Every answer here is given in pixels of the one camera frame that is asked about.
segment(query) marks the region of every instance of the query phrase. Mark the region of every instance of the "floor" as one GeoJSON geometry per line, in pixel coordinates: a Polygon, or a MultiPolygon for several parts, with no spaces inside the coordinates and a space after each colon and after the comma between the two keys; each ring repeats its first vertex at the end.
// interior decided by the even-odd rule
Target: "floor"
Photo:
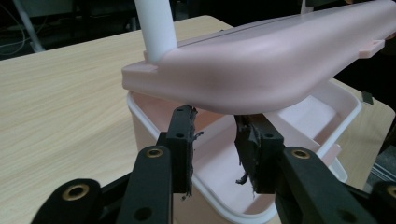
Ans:
{"type": "MultiPolygon", "coordinates": [[[[188,18],[188,10],[186,3],[177,2],[176,21],[185,20],[187,18],[188,18]]],[[[43,47],[45,49],[57,49],[57,48],[81,43],[84,41],[93,40],[96,38],[102,38],[110,35],[117,35],[125,32],[131,32],[131,27],[128,25],[126,20],[120,20],[120,19],[110,20],[109,18],[103,17],[103,18],[97,18],[93,21],[90,29],[91,34],[89,36],[86,36],[85,30],[83,29],[82,21],[77,20],[75,36],[71,37],[70,36],[71,22],[72,22],[71,15],[36,18],[34,20],[34,26],[35,29],[37,30],[37,35],[39,36],[39,39],[43,47]]],[[[3,27],[0,30],[0,37],[1,37],[0,61],[34,53],[29,44],[30,40],[28,35],[25,32],[23,32],[16,24],[8,27],[3,27]]],[[[392,63],[389,63],[389,64],[393,64],[392,67],[389,67],[390,71],[392,71],[391,69],[395,69],[394,67],[395,63],[393,63],[395,62],[393,61],[395,59],[395,56],[389,58],[386,56],[379,55],[379,56],[375,56],[369,62],[379,61],[383,63],[384,57],[385,60],[392,60],[392,63]]],[[[349,80],[350,77],[345,75],[345,73],[347,73],[348,70],[354,69],[354,67],[358,67],[358,70],[359,69],[367,70],[367,68],[364,67],[366,66],[367,62],[362,62],[362,63],[352,64],[348,69],[346,69],[340,75],[338,75],[339,79],[349,84],[348,81],[350,81],[349,80]]],[[[367,78],[365,82],[371,84],[370,86],[373,86],[372,80],[370,78],[367,78]]],[[[361,79],[359,81],[356,81],[356,83],[361,84],[364,83],[364,81],[362,81],[361,79]]],[[[364,88],[368,88],[365,86],[353,86],[353,87],[355,87],[358,90],[364,90],[364,88]]],[[[389,147],[385,148],[385,150],[378,155],[377,160],[375,162],[375,167],[367,181],[366,190],[370,191],[372,185],[380,180],[396,181],[396,147],[393,145],[390,145],[389,147]]]]}

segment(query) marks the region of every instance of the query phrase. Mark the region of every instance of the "wooden table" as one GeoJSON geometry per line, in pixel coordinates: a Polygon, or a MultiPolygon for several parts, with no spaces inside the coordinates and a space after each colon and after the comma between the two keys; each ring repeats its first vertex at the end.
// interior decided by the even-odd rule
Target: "wooden table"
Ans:
{"type": "MultiPolygon", "coordinates": [[[[176,22],[178,40],[229,28],[211,17],[176,22]]],[[[137,31],[0,62],[0,223],[30,223],[69,180],[103,186],[132,171],[120,70],[142,61],[144,49],[137,31]]],[[[363,188],[394,116],[378,101],[363,105],[340,137],[348,184],[363,188]]]]}

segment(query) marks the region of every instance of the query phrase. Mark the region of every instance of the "white pole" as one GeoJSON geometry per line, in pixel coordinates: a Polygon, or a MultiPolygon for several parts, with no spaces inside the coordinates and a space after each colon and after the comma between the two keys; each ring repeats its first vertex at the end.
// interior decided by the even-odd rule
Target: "white pole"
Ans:
{"type": "Polygon", "coordinates": [[[135,0],[134,2],[148,61],[156,64],[166,52],[177,48],[169,0],[135,0]]]}

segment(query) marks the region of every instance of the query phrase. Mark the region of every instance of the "white plastic container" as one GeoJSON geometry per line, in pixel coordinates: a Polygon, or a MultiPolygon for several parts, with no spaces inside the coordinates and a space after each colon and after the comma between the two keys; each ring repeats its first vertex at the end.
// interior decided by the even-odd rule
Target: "white plastic container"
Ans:
{"type": "MultiPolygon", "coordinates": [[[[130,92],[128,106],[133,115],[139,149],[156,143],[166,132],[178,103],[130,92]]],[[[297,105],[266,113],[285,138],[287,147],[305,147],[315,151],[330,165],[341,181],[347,174],[336,155],[341,148],[336,139],[361,110],[360,101],[349,91],[325,83],[297,105]]],[[[235,184],[243,167],[239,166],[233,144],[236,125],[231,115],[198,109],[195,121],[192,197],[181,201],[175,195],[174,215],[178,223],[265,223],[276,214],[273,195],[255,195],[249,183],[235,184]]]]}

